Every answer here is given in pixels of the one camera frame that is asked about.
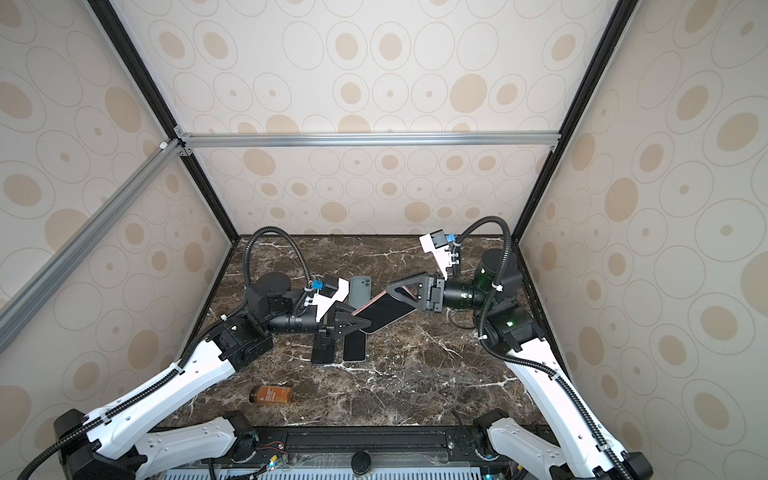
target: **wires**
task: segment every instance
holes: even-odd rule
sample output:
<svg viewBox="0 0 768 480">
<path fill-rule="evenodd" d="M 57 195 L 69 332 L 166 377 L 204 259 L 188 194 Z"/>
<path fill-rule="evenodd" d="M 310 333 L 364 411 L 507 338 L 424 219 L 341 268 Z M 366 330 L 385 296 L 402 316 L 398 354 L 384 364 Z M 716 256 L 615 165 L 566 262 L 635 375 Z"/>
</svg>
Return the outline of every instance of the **wires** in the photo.
<svg viewBox="0 0 768 480">
<path fill-rule="evenodd" d="M 457 329 L 461 329 L 461 330 L 474 330 L 476 328 L 474 325 L 468 325 L 468 326 L 459 325 L 455 321 L 455 319 L 453 318 L 453 313 L 454 312 L 455 312 L 455 310 L 453 308 L 446 307 L 446 309 L 445 309 L 445 318 L 448 319 L 448 323 L 450 323 L 451 325 L 453 325 Z"/>
<path fill-rule="evenodd" d="M 304 291 L 302 292 L 299 299 L 293 304 L 293 315 L 298 316 L 304 312 L 304 300 L 306 299 L 307 295 L 314 291 L 314 289 L 312 289 L 312 274 L 310 274 L 310 268 L 306 265 L 306 260 L 304 260 L 304 255 L 302 255 L 301 250 L 299 250 L 299 246 L 296 245 L 296 242 L 293 241 L 293 238 L 285 230 L 278 227 L 261 227 L 259 230 L 253 232 L 253 235 L 250 236 L 248 243 L 246 243 L 245 250 L 243 251 L 243 280 L 245 281 L 245 286 L 249 286 L 251 284 L 250 251 L 253 249 L 253 245 L 265 233 L 276 233 L 277 235 L 280 235 L 282 238 L 287 240 L 291 248 L 293 248 L 293 251 L 296 253 L 296 256 L 299 258 L 301 269 L 304 272 L 304 279 L 306 280 L 306 287 L 304 288 Z M 244 303 L 236 309 L 236 312 L 242 310 L 243 307 L 245 307 Z"/>
<path fill-rule="evenodd" d="M 190 357 L 192 357 L 192 353 L 197 348 L 197 345 L 200 344 L 200 342 L 210 333 L 210 331 L 217 326 L 219 326 L 223 320 L 216 321 L 213 325 L 207 327 L 202 332 L 198 333 L 197 336 L 194 337 L 194 339 L 190 342 L 187 349 L 184 350 L 184 353 L 181 354 L 181 357 L 179 358 L 179 361 L 177 362 L 177 365 L 183 370 L 184 366 L 189 362 Z M 137 393 L 135 396 L 130 397 L 125 402 L 122 402 L 118 406 L 115 406 L 114 408 L 108 410 L 104 417 L 107 419 L 112 419 L 119 413 L 125 411 L 129 407 L 136 405 L 141 400 L 146 399 L 148 396 L 155 393 L 157 390 L 159 390 L 162 386 L 166 385 L 168 382 L 170 382 L 172 379 L 174 379 L 179 374 L 179 370 L 172 369 L 170 372 L 168 372 L 163 378 L 157 380 L 152 385 L 148 386 L 146 389 L 142 390 L 141 392 Z M 34 459 L 32 459 L 31 462 L 27 464 L 26 467 L 22 470 L 20 474 L 18 474 L 18 480 L 29 480 L 29 477 L 32 475 L 32 473 L 37 470 L 37 468 L 43 464 L 46 460 L 48 460 L 53 454 L 61 450 L 67 445 L 70 445 L 75 440 L 79 439 L 86 433 L 90 432 L 91 430 L 95 429 L 102 423 L 104 423 L 104 417 L 99 417 L 97 419 L 93 419 L 90 422 L 81 425 L 77 427 L 76 429 L 72 430 L 68 434 L 62 436 L 57 442 L 55 442 L 50 447 L 43 450 L 43 452 L 40 453 L 40 455 L 36 456 Z"/>
<path fill-rule="evenodd" d="M 502 278 L 504 278 L 504 271 L 507 268 L 507 263 L 511 254 L 512 235 L 509 230 L 509 225 L 507 225 L 507 223 L 500 217 L 491 216 L 481 218 L 480 220 L 477 220 L 472 225 L 470 225 L 467 230 L 464 230 L 464 232 L 458 236 L 456 242 L 459 244 L 459 246 L 456 246 L 454 243 L 453 247 L 451 248 L 452 254 L 455 254 L 458 258 L 458 262 L 453 266 L 453 276 L 458 278 L 462 273 L 461 257 L 459 256 L 461 243 L 464 242 L 464 239 L 468 237 L 473 231 L 475 231 L 481 225 L 485 225 L 486 223 L 496 223 L 502 229 L 502 236 L 504 238 L 504 250 L 502 252 L 502 258 L 498 263 L 496 277 L 494 278 L 492 284 L 501 285 Z M 554 369 L 544 365 L 543 363 L 533 362 L 531 360 L 521 359 L 516 356 L 497 353 L 488 344 L 488 336 L 485 334 L 485 331 L 488 328 L 488 310 L 491 308 L 493 299 L 494 295 L 486 295 L 482 307 L 480 308 L 480 313 L 478 314 L 478 338 L 480 339 L 480 345 L 483 347 L 483 349 L 491 354 L 491 356 L 494 356 L 501 361 L 540 370 L 546 373 L 550 378 L 554 379 L 555 382 L 557 382 L 558 385 L 565 391 L 566 395 L 568 395 L 568 398 L 571 400 L 571 402 L 573 402 L 574 406 L 579 412 L 579 415 L 581 415 L 581 417 L 584 419 L 584 422 L 587 424 L 590 433 L 598 443 L 598 448 L 605 452 L 605 455 L 608 457 L 608 459 L 611 460 L 611 463 L 616 468 L 616 472 L 618 473 L 619 478 L 622 480 L 632 480 L 632 477 L 624 467 L 624 464 L 621 463 L 614 450 L 608 445 L 608 442 L 605 440 L 605 437 L 598 428 L 598 425 L 592 417 L 591 413 L 564 377 L 557 375 L 557 372 L 555 372 Z"/>
<path fill-rule="evenodd" d="M 216 476 L 216 472 L 214 471 L 214 460 L 212 458 L 208 459 L 208 475 L 210 476 L 210 480 L 218 480 L 219 479 Z"/>
</svg>

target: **enclosure wall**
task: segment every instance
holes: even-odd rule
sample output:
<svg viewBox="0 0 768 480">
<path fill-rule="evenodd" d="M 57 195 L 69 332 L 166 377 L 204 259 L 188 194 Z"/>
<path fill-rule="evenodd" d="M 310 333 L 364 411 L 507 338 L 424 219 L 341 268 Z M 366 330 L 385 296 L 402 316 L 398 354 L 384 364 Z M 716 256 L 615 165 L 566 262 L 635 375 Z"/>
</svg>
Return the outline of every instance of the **enclosure wall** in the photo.
<svg viewBox="0 0 768 480">
<path fill-rule="evenodd" d="M 762 478 L 768 4 L 644 2 L 521 242 L 571 376 L 654 478 Z"/>
</svg>

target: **black frame rail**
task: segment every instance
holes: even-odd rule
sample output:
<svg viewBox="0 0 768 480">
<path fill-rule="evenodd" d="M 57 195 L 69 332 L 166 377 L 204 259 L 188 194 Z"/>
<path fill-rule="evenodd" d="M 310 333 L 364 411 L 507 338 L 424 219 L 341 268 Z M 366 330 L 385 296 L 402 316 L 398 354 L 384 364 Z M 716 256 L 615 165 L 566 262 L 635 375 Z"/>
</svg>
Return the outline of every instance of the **black frame rail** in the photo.
<svg viewBox="0 0 768 480">
<path fill-rule="evenodd" d="M 605 73 L 606 67 L 611 62 L 614 50 L 621 40 L 621 36 L 624 34 L 627 23 L 629 23 L 632 18 L 638 2 L 639 0 L 619 0 L 616 4 L 613 14 L 611 14 L 611 19 L 608 21 L 603 36 L 600 39 L 600 43 L 587 67 L 584 79 L 582 79 L 581 84 L 576 91 L 576 95 L 574 96 L 574 100 L 571 102 L 571 106 L 565 115 L 563 125 L 560 128 L 560 141 L 558 142 L 557 147 L 555 147 L 555 149 L 547 156 L 547 160 L 544 162 L 541 173 L 536 179 L 533 190 L 531 190 L 531 195 L 526 200 L 520 218 L 515 225 L 515 229 L 512 231 L 512 249 L 515 251 L 515 255 L 521 266 L 520 270 L 523 273 L 523 286 L 525 288 L 525 293 L 531 302 L 531 312 L 539 325 L 545 329 L 547 338 L 552 346 L 552 352 L 560 363 L 563 372 L 566 372 L 566 374 L 568 369 L 566 368 L 562 353 L 557 347 L 557 343 L 554 341 L 551 324 L 544 312 L 544 307 L 541 305 L 541 299 L 538 297 L 536 287 L 528 272 L 528 265 L 525 263 L 525 258 L 520 251 L 519 244 L 525 230 L 531 222 L 531 218 L 544 196 L 544 192 L 547 190 L 547 186 L 552 179 L 554 171 L 558 168 L 560 160 L 568 149 L 568 144 L 571 142 L 571 138 L 576 132 L 576 128 L 587 109 L 587 105 L 589 105 L 592 95 L 598 87 L 598 83 L 600 83 L 603 73 Z"/>
<path fill-rule="evenodd" d="M 565 115 L 563 125 L 560 127 L 560 141 L 554 151 L 547 156 L 547 160 L 544 162 L 541 173 L 536 179 L 533 190 L 531 190 L 531 195 L 525 202 L 525 207 L 523 207 L 520 219 L 515 225 L 515 229 L 512 231 L 513 242 L 517 243 L 520 241 L 525 229 L 531 222 L 531 218 L 549 185 L 549 180 L 552 178 L 555 169 L 557 169 L 560 164 L 560 159 L 563 157 L 563 154 L 568 149 L 571 137 L 573 137 L 576 127 L 578 126 L 579 121 L 581 121 L 584 111 L 587 109 L 587 105 L 605 72 L 605 68 L 611 61 L 611 56 L 613 55 L 621 36 L 624 34 L 624 29 L 632 17 L 638 1 L 639 0 L 619 0 L 616 4 L 611 19 L 608 20 L 608 25 L 605 27 L 603 36 L 600 39 L 600 43 L 598 43 L 598 48 L 595 50 L 594 56 L 589 62 L 587 72 L 584 74 L 584 78 L 581 80 L 578 90 L 576 90 L 576 95 L 574 96 L 573 102 L 571 102 L 571 107 Z"/>
<path fill-rule="evenodd" d="M 179 136 L 176 119 L 170 112 L 168 105 L 165 103 L 160 90 L 157 89 L 157 85 L 154 83 L 152 76 L 147 70 L 147 66 L 141 60 L 138 50 L 131 41 L 131 37 L 125 30 L 125 27 L 120 21 L 117 12 L 112 7 L 112 4 L 105 0 L 88 0 L 88 3 L 91 5 L 96 18 L 101 23 L 101 27 L 111 40 L 115 51 L 125 64 L 131 77 L 133 77 L 134 82 L 136 82 L 136 85 L 144 96 L 144 99 L 147 101 L 150 109 L 160 122 L 165 134 L 169 138 L 177 138 L 183 147 L 184 139 Z M 208 207 L 210 207 L 214 216 L 219 221 L 224 233 L 230 239 L 231 243 L 236 243 L 239 238 L 237 230 L 232 224 L 232 220 L 230 220 L 229 215 L 227 215 L 224 206 L 221 204 L 216 192 L 214 192 L 214 188 L 208 181 L 205 172 L 203 172 L 203 169 L 200 167 L 200 163 L 195 158 L 192 150 L 184 148 L 181 160 L 184 162 L 184 166 L 187 168 L 187 171 L 197 185 L 197 188 L 199 188 L 200 192 L 203 194 L 205 201 L 208 203 Z"/>
</svg>

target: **black smartphone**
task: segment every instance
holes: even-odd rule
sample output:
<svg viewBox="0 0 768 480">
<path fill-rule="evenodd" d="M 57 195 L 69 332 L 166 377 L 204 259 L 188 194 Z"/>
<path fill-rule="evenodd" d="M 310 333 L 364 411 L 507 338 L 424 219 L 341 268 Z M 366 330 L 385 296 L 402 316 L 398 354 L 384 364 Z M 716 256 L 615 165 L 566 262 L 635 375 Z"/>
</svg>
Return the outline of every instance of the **black smartphone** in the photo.
<svg viewBox="0 0 768 480">
<path fill-rule="evenodd" d="M 410 290 L 400 287 L 396 290 L 401 295 L 411 296 L 416 300 L 416 296 Z M 382 329 L 395 320 L 399 320 L 411 313 L 415 308 L 408 303 L 390 296 L 386 290 L 379 295 L 374 296 L 368 303 L 361 306 L 352 314 L 371 321 L 371 326 L 363 329 L 365 333 L 374 333 Z"/>
</svg>

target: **robotic arm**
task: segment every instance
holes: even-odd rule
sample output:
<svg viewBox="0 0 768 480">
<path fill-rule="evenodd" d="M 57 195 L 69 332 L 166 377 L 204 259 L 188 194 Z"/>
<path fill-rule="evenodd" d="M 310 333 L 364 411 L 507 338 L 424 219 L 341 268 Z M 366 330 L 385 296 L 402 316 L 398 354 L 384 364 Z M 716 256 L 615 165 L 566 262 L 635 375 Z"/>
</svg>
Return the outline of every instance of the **robotic arm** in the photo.
<svg viewBox="0 0 768 480">
<path fill-rule="evenodd" d="M 55 421 L 57 438 L 88 421 L 102 419 L 77 441 L 61 449 L 61 464 L 70 480 L 113 478 L 141 480 L 158 472 L 202 458 L 232 455 L 245 462 L 258 437 L 242 412 L 229 412 L 200 425 L 147 433 L 162 419 L 202 392 L 248 366 L 273 348 L 273 333 L 315 333 L 320 339 L 340 339 L 370 321 L 349 314 L 341 303 L 349 282 L 326 277 L 303 311 L 293 308 L 297 293 L 284 273 L 268 273 L 247 286 L 243 312 L 209 327 L 195 345 L 184 367 L 178 362 L 125 396 L 83 414 L 76 409 Z M 163 379 L 171 377 L 160 388 Z M 130 399 L 119 414 L 108 412 Z"/>
<path fill-rule="evenodd" d="M 419 238 L 425 253 L 435 255 L 443 272 L 458 265 L 458 252 L 447 256 L 449 238 L 442 231 Z M 520 379 L 560 445 L 523 429 L 497 410 L 475 422 L 478 456 L 505 455 L 540 480 L 650 478 L 653 470 L 644 455 L 627 452 L 603 427 L 563 373 L 541 327 L 518 305 L 514 295 L 522 274 L 517 266 L 501 264 L 502 250 L 491 249 L 483 253 L 472 280 L 419 273 L 387 286 L 390 296 L 416 310 L 473 309 L 481 343 Z M 403 289 L 413 295 L 403 294 Z M 480 316 L 478 311 L 488 297 L 493 307 Z M 480 329 L 481 323 L 488 328 Z"/>
<path fill-rule="evenodd" d="M 459 276 L 459 242 L 485 221 L 502 226 L 505 248 L 486 251 L 474 277 L 464 280 Z M 254 237 L 267 230 L 282 232 L 264 227 Z M 293 240 L 284 232 L 281 235 L 300 256 Z M 458 239 L 440 231 L 420 241 L 425 252 L 435 254 L 442 274 L 406 277 L 358 310 L 342 303 L 349 293 L 344 279 L 326 277 L 312 283 L 312 289 L 292 292 L 290 279 L 283 273 L 268 273 L 251 283 L 245 264 L 244 301 L 235 312 L 195 337 L 178 362 L 127 395 L 87 414 L 72 409 L 60 416 L 54 423 L 59 441 L 31 462 L 19 480 L 28 480 L 57 451 L 68 480 L 142 480 L 178 465 L 224 455 L 247 462 L 259 439 L 242 412 L 182 429 L 149 431 L 196 394 L 272 349 L 274 333 L 314 333 L 316 348 L 323 348 L 357 330 L 372 333 L 409 311 L 440 313 L 446 307 L 475 311 L 481 345 L 505 361 L 523 382 L 559 443 L 547 442 L 495 410 L 475 420 L 472 436 L 478 457 L 492 460 L 505 455 L 539 480 L 650 478 L 646 458 L 628 453 L 603 428 L 562 372 L 538 324 L 517 304 L 514 295 L 522 278 L 516 265 L 507 265 L 511 241 L 506 223 L 487 217 Z M 309 283 L 301 256 L 300 261 Z M 448 274 L 451 268 L 453 276 Z M 307 293 L 314 290 L 317 294 L 308 298 Z"/>
</svg>

